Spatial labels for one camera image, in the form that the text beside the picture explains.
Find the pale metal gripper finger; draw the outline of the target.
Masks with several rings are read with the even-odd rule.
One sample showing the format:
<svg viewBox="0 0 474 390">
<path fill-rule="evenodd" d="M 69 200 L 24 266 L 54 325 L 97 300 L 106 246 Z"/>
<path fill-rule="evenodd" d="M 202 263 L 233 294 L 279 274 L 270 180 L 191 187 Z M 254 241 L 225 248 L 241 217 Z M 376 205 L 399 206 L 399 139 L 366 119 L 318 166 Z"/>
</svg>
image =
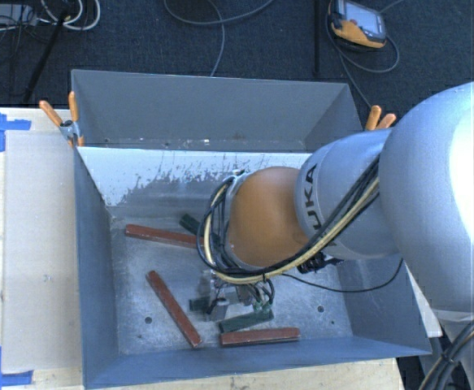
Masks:
<svg viewBox="0 0 474 390">
<path fill-rule="evenodd" d="M 202 298 L 215 299 L 221 279 L 213 271 L 203 271 L 198 282 L 198 294 Z"/>
<path fill-rule="evenodd" d="M 210 304 L 210 320 L 219 322 L 226 318 L 228 308 L 237 303 L 237 295 L 229 294 L 225 297 L 216 297 Z"/>
</svg>

